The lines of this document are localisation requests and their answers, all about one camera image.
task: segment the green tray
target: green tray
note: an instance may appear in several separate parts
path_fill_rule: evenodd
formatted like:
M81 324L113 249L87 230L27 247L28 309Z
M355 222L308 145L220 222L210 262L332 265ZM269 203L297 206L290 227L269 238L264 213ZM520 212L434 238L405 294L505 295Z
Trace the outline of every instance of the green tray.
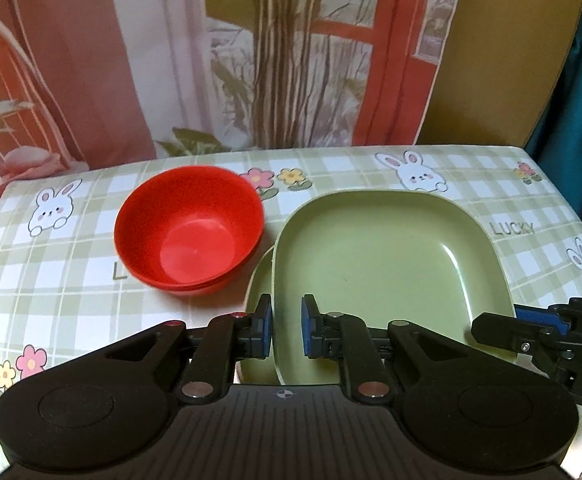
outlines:
M258 263L248 282L247 295L244 300L245 311L254 312L262 294L271 293L271 274L273 267L273 247ZM273 349L266 359L246 359L239 363L238 377L244 384L279 384Z
M354 314L376 328L407 319L474 347L475 317L515 315L484 229L455 203L424 192L321 195L296 210L277 238L273 350L280 383L337 383L334 362L304 356L304 294L315 296L321 312Z

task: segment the green and white plaid tablecloth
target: green and white plaid tablecloth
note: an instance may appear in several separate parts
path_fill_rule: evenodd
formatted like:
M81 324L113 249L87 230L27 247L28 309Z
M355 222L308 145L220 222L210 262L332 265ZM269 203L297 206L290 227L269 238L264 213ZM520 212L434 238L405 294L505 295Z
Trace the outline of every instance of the green and white plaid tablecloth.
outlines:
M290 213L311 197L334 190L419 186L417 177L400 177L375 156L386 153L403 164L408 149L222 153L11 184L0 200L0 394L21 378L164 320L203 326L213 316L241 309L251 271ZM582 222L523 150L410 149L423 158L420 174L439 174L446 181L433 192L465 208L488 232L515 302L548 306L582 296L582 265L572 259L579 255L582 262L576 241L582 246ZM274 184L259 190L266 234L256 257L225 290L182 299L152 290L127 274L116 256L113 227L117 211L135 187L187 164L212 164L240 174L258 168L271 171ZM70 192L73 212L66 224L31 236L29 221L39 192L53 188L58 193L75 180L81 183ZM0 449L0 470L6 465Z

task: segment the bowl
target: bowl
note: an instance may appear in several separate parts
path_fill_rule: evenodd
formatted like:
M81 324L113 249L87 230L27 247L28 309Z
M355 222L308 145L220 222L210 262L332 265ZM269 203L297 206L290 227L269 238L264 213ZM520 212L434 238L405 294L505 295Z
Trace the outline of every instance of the bowl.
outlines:
M263 231L262 203L246 180L215 166L183 166L129 195L114 243L138 280L175 294L206 294L235 276Z

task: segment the pink flower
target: pink flower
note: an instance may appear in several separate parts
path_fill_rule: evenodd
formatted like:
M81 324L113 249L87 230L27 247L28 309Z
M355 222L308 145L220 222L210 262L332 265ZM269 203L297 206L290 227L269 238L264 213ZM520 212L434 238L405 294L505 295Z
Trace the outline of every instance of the pink flower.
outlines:
M257 189L258 187L266 189L273 185L273 177L275 176L275 173L269 170L262 171L260 168L251 168L240 176L248 180L251 186L253 186L253 189Z
M26 345L24 352L15 361L15 368L22 372L22 379L35 375L44 370L46 351L43 348L35 350L33 345Z

